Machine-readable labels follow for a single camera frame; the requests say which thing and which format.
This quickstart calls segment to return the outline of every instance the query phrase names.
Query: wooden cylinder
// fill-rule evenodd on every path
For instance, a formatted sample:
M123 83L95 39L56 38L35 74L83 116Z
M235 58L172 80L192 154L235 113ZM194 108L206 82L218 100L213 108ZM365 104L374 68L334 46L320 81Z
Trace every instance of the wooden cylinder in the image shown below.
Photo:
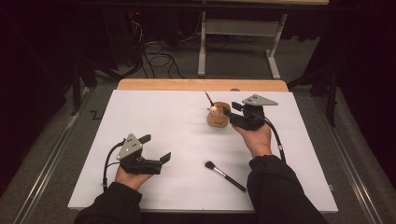
M224 128L228 125L229 119L224 115L223 107L231 110L229 104L224 102L215 102L215 107L209 108L209 113L207 114L207 124L212 127Z

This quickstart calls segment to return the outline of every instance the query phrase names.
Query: wire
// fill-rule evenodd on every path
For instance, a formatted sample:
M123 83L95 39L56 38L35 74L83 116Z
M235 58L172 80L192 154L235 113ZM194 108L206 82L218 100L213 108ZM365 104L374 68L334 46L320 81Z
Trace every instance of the wire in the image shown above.
M108 165L108 161L110 160L110 156L113 153L113 151L116 150L117 147L121 147L124 144L124 142L125 142L125 139L123 139L122 142L116 144L113 148L111 148L110 151L107 154L107 158L106 158L106 162L105 162L105 169L103 171L103 182L102 182L103 191L107 190L107 177L106 177L107 176L107 167L112 165L112 164L114 164L114 162L113 162L110 165Z
M152 51L152 52L148 52L147 48L151 47L151 46L160 46L160 49L156 50L156 51ZM177 70L177 75L181 78L184 78L181 74L180 74L180 70L177 66L176 60L175 58L171 55L171 54L167 54L167 53L163 53L163 45L159 42L152 42L149 43L145 46L145 50L144 50L144 56L146 59L146 62L148 63L150 69L151 69L151 73L153 75L153 77L155 78L155 72L154 72L154 67L165 67L166 65L169 65L167 74L169 76L169 78L172 78L171 76L171 68L173 66L175 66L176 70ZM164 63L161 64L155 64L154 61L157 61L158 59L166 59L166 61Z
M276 128L274 126L274 124L271 122L271 120L269 120L267 117L262 117L258 114L255 114L253 112L249 112L250 114L252 114L254 117L258 118L258 119L262 119L262 121L264 121L266 124L268 124L268 126L270 126L271 130L274 132L275 135L275 139L276 139L276 143L277 143L277 148L279 149L279 153L280 153L280 159L286 163L286 157L285 157L285 152L283 151L283 147L282 144L280 143L280 138L279 138L279 134L277 134Z
M148 73L146 72L145 66L142 66L142 69L143 69L143 72L145 73L145 77L146 77L146 78L149 78L149 75L148 75Z
M190 37L187 37L186 39L179 40L179 41L178 41L179 43L192 40L192 39L194 39L194 38L196 38L196 37L198 37L198 36L201 35L201 34L197 34L199 25L201 24L201 19L202 19L202 13L199 13L198 22L197 22L197 25L195 26L194 32L192 33L192 35L191 35Z
M103 78L103 79L113 79L115 78L116 80L121 80L125 77L128 77L129 75L137 72L142 66L143 66L143 60L142 58L139 58L136 62L136 64L134 65L134 68L132 68L131 70L129 70L128 72L124 73L124 74L118 74L117 72L113 71L112 69L103 67L102 65L98 64L98 63L94 63L93 61L90 60L86 60L87 63L90 63L92 66L96 66L98 67L98 70L104 72L106 75L109 75L110 77L105 77L105 76L101 76L100 74L95 74L97 77Z
M208 39L211 39L213 42L224 42L222 45L218 47L211 47L206 41L205 46L209 49L222 49L229 44L238 43L238 44L249 44L254 42L259 42L264 39L264 36L248 36L248 35L208 35Z
M142 41L142 37L143 37L143 29L140 26L140 24L135 21L131 21L131 26L134 28L134 34L133 34L133 36L130 36L130 37L132 40L133 47L134 47L134 49L136 49L136 46L134 45L134 37L136 36L137 30L139 30L140 35L139 35L139 40L137 41L136 45L140 44L140 42Z
M120 164L120 162L119 161L111 162L107 167L110 167L110 166L115 165L115 164Z

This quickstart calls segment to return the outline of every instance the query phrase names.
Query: makeup brush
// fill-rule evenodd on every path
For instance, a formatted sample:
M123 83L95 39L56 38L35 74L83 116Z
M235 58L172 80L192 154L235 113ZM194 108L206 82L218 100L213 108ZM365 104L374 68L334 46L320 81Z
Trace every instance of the makeup brush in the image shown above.
M207 99L209 100L209 102L210 102L210 105L211 106L214 106L215 104L213 104L213 102L212 102L212 99L210 99L210 96L209 96L209 94L207 94L207 92L205 91L205 94L206 94L206 97L207 97Z
M228 175L224 174L220 169L218 169L215 166L215 163L213 163L212 161L207 161L205 163L206 168L209 168L211 170L216 171L217 173L219 173L220 175L224 176L224 178L226 178L228 181L230 181L231 183L233 183L235 186L237 186L239 189L241 189L242 191L247 191L247 189L245 189L242 185L240 185L238 182L236 182L235 180L233 180L232 178L230 178Z

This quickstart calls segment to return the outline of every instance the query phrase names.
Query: person's right hand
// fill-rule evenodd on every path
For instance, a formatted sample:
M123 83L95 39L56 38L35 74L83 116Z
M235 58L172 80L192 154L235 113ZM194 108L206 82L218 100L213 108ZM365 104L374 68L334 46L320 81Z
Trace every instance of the person's right hand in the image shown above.
M260 129L256 131L246 131L234 125L233 128L242 135L253 158L263 155L272 155L271 128L268 124L262 125Z

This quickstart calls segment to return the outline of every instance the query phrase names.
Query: white table surface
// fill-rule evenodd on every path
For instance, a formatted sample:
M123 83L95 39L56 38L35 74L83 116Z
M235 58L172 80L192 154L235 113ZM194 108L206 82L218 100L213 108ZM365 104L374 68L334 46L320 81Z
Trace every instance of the white table surface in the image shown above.
M229 104L242 104L253 93L278 102L265 106L264 113L275 125L287 164L296 172L306 196L321 212L338 211L292 93L208 91L213 101ZM247 192L205 168L206 161L213 161L246 186L251 160L242 137L231 125L207 125L208 106L203 91L113 91L68 207L87 207L103 192L101 182L108 151L133 133L137 138L151 134L142 154L148 160L158 160L172 152L162 173L139 190L143 194L143 211L252 212ZM272 149L278 156L274 137ZM110 163L116 161L118 152L113 152ZM117 165L109 167L109 183L114 180L116 169Z

